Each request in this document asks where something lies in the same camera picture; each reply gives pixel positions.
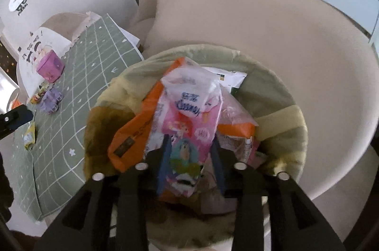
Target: green tablecloth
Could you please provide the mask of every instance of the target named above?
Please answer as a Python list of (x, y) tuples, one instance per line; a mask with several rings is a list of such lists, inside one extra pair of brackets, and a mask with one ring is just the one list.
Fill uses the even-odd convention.
[[(64, 98), (59, 110), (36, 111), (36, 144), (23, 147), (24, 125), (14, 133), (12, 188), (21, 209), (35, 220), (63, 207), (85, 182), (83, 135), (87, 116), (112, 78), (140, 62), (140, 53), (106, 15), (84, 31), (62, 58), (55, 83)], [(29, 104), (33, 112), (38, 106)]]

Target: beige sofa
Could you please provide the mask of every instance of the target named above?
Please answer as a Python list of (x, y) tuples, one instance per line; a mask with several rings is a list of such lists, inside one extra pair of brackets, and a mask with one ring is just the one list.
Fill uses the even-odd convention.
[(379, 68), (367, 38), (342, 13), (321, 0), (162, 1), (150, 13), (139, 10), (128, 29), (141, 38), (144, 57), (216, 44), (254, 57), (283, 80), (308, 126), (300, 186), (312, 199), (360, 159), (378, 122)]

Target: purple crumpled wrapper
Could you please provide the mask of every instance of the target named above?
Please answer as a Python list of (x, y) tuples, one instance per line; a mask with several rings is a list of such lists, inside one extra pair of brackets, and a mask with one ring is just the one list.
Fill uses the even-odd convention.
[(62, 98), (62, 93), (53, 87), (42, 97), (40, 109), (49, 114), (54, 113), (58, 110), (58, 103), (62, 100)]

